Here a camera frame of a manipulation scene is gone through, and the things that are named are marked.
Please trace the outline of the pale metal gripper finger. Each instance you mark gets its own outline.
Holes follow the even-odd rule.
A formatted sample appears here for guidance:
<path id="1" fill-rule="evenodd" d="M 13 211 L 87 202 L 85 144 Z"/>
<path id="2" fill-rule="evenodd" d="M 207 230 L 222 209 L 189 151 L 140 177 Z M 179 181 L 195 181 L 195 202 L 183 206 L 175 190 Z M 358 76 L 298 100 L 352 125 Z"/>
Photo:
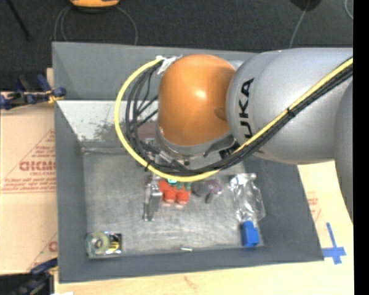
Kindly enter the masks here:
<path id="1" fill-rule="evenodd" d="M 145 222 L 149 221 L 149 200 L 150 200 L 150 183 L 145 184 L 145 199 L 143 204 L 143 220 Z"/>
<path id="2" fill-rule="evenodd" d="M 150 185 L 150 195 L 148 204 L 148 220 L 152 221 L 154 215 L 159 210 L 160 202 L 162 200 L 162 192 L 159 190 L 157 184 Z"/>

